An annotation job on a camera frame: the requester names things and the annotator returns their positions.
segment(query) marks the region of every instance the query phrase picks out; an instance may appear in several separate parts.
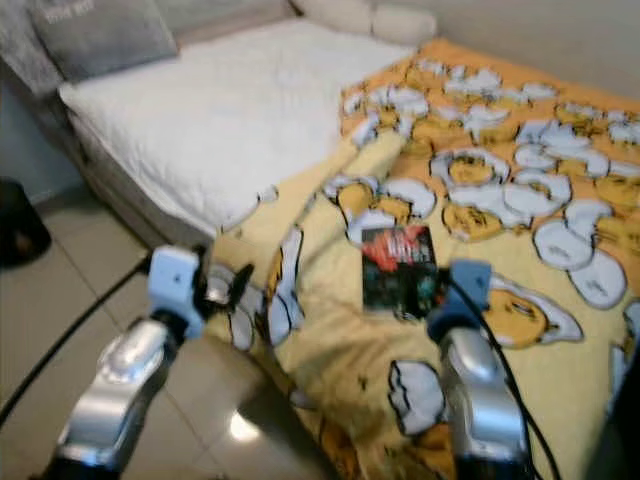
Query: book cover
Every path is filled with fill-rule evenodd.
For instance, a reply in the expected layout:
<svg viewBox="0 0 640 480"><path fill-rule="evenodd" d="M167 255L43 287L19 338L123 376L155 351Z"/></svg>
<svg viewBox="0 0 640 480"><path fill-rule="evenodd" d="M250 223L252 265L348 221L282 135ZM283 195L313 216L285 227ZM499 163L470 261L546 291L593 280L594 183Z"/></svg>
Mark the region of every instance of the book cover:
<svg viewBox="0 0 640 480"><path fill-rule="evenodd" d="M362 291L367 311L421 318L437 293L436 260L426 225L362 232Z"/></svg>

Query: mattress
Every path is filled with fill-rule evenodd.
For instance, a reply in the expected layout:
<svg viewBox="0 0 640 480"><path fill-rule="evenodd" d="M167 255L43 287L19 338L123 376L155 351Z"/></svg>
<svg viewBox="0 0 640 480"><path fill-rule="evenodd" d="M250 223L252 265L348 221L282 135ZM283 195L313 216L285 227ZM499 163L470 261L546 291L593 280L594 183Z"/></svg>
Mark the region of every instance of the mattress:
<svg viewBox="0 0 640 480"><path fill-rule="evenodd" d="M324 160L342 88L408 53L292 19L60 96L160 209L215 235Z"/></svg>

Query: wall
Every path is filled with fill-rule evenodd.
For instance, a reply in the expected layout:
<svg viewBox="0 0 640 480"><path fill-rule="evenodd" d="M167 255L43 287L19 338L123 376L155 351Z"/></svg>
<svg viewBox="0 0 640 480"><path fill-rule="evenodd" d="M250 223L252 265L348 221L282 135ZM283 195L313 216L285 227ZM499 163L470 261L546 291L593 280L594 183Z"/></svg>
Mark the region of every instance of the wall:
<svg viewBox="0 0 640 480"><path fill-rule="evenodd" d="M418 3L452 41L640 98L639 0L376 0Z"/></svg>
<svg viewBox="0 0 640 480"><path fill-rule="evenodd" d="M0 176L22 183L37 203L81 183L70 161L47 143L29 113L5 87L0 99Z"/></svg>

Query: white pillow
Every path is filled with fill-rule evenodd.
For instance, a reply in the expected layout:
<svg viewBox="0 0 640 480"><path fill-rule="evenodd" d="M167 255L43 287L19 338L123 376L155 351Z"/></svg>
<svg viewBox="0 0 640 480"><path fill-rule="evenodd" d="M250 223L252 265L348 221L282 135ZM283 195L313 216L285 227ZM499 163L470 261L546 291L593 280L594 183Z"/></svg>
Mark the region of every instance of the white pillow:
<svg viewBox="0 0 640 480"><path fill-rule="evenodd" d="M293 0L312 22L336 30L371 35L373 5L368 0Z"/></svg>
<svg viewBox="0 0 640 480"><path fill-rule="evenodd" d="M373 34L387 42L420 45L437 33L438 22L425 8L380 4L373 14Z"/></svg>

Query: gray pillow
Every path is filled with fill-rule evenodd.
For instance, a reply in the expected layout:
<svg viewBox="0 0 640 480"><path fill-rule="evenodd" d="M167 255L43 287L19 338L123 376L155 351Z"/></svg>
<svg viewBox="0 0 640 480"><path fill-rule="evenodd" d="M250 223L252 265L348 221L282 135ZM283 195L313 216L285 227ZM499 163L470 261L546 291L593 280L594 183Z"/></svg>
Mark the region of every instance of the gray pillow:
<svg viewBox="0 0 640 480"><path fill-rule="evenodd" d="M40 40L70 81L177 54L153 0L34 0L30 10Z"/></svg>

